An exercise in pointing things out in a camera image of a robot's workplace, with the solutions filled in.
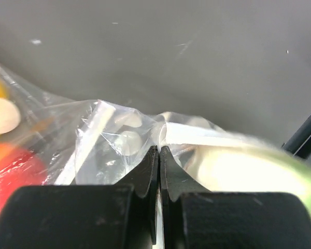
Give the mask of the polka dot bag with fruit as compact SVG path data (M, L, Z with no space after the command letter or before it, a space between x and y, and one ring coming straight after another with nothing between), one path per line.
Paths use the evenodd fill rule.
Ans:
M20 187L74 181L97 105L51 94L0 65L0 212Z

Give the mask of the polka dot bag with vegetables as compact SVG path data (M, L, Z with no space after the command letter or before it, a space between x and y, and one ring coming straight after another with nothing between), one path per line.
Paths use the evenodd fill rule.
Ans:
M136 109L98 101L75 150L75 231L85 248L206 248L212 244L210 192L182 167L201 140L270 152L251 136L226 132L199 116Z

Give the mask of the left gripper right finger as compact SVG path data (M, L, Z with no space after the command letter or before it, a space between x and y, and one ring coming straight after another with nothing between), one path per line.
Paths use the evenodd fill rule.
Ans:
M311 248L311 217L280 192L211 192L160 152L165 248Z

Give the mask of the fake green lettuce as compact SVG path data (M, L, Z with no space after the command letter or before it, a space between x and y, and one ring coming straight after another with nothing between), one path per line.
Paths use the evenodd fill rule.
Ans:
M211 191L287 192L311 199L311 168L273 149L198 146L185 170Z

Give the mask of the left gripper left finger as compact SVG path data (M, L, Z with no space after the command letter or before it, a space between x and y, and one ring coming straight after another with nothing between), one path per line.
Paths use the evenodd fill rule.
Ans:
M0 214L0 248L152 248L159 153L113 185L27 186Z

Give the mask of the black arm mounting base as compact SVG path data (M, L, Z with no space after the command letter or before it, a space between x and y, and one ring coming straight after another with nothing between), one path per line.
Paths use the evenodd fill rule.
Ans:
M311 155L311 115L296 133L282 145L282 149L302 159L307 159Z

